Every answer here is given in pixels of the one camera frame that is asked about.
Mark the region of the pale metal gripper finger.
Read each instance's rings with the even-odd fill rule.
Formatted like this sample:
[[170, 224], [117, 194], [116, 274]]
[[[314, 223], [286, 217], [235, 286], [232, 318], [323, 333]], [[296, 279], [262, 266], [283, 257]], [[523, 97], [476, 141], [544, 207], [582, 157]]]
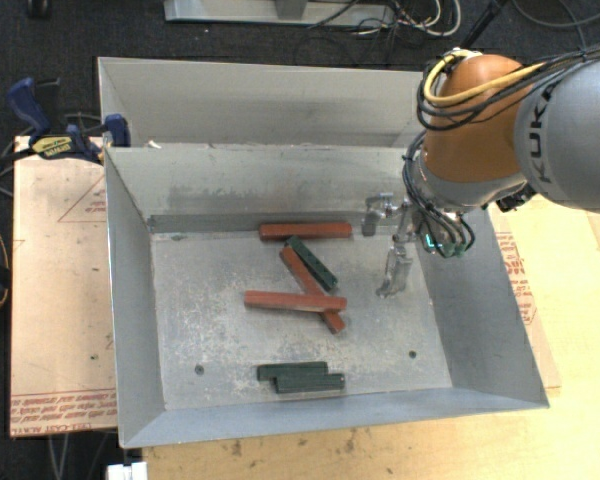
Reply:
[[361, 232], [364, 237], [374, 236], [379, 222], [403, 214], [406, 203], [393, 203], [392, 192], [381, 192], [365, 199], [366, 210], [361, 221]]
[[397, 295], [406, 289], [407, 277], [412, 266], [412, 258], [404, 245], [393, 245], [387, 254], [382, 284], [376, 289], [380, 298]]

